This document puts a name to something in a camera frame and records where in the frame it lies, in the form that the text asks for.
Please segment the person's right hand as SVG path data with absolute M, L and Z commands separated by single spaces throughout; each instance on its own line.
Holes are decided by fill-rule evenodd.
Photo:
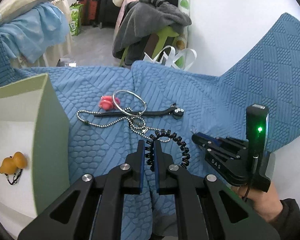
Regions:
M 247 198 L 253 201 L 253 209 L 266 222 L 274 221 L 283 210 L 283 205 L 273 182 L 268 192 L 250 188 Z

